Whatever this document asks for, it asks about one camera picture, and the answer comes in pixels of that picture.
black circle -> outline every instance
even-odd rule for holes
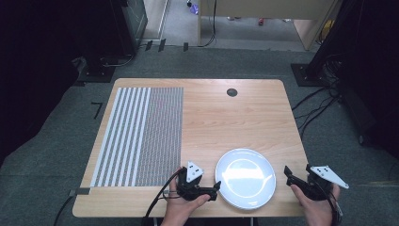
[[[231,97],[235,97],[238,94],[238,92],[236,89],[227,89],[227,94]]]

striped mat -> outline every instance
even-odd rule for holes
[[[162,186],[180,166],[183,88],[119,88],[90,186]]]

white plate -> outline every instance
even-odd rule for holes
[[[220,194],[231,205],[245,210],[266,204],[276,189],[276,175],[263,155],[251,149],[225,153],[215,171]]]

human hand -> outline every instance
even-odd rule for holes
[[[338,200],[340,196],[340,188],[332,184],[332,195]],[[291,189],[299,200],[299,203],[303,206],[305,212],[305,218],[309,226],[329,226],[332,222],[332,210],[328,203],[328,200],[324,201],[313,201],[303,194],[302,190],[296,186],[291,185]],[[335,200],[330,198],[331,202],[335,207]]]
[[[179,198],[176,193],[176,177],[169,184],[169,199],[167,199],[167,211],[161,226],[183,226],[188,217],[200,206],[211,199],[209,195],[198,196],[195,200],[189,202]]]

wooden table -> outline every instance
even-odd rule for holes
[[[309,50],[337,2],[339,0],[217,0],[215,16],[294,19],[299,38],[304,48]],[[214,8],[215,0],[199,1],[199,45],[201,45],[201,17],[213,16]]]
[[[284,166],[305,179],[307,157],[299,138],[284,86],[279,80],[141,79],[115,82],[81,187],[90,181],[99,156],[117,88],[184,88],[181,165],[194,161],[204,169],[201,186],[215,183],[215,166],[229,150],[249,148],[272,165],[277,186],[263,207],[244,211],[227,204],[221,195],[207,202],[192,217],[293,217],[301,207],[286,183]],[[231,97],[227,89],[236,89]],[[73,207],[77,217],[143,217],[161,186],[91,187],[78,195]],[[151,217],[162,217],[167,202],[159,201]]]

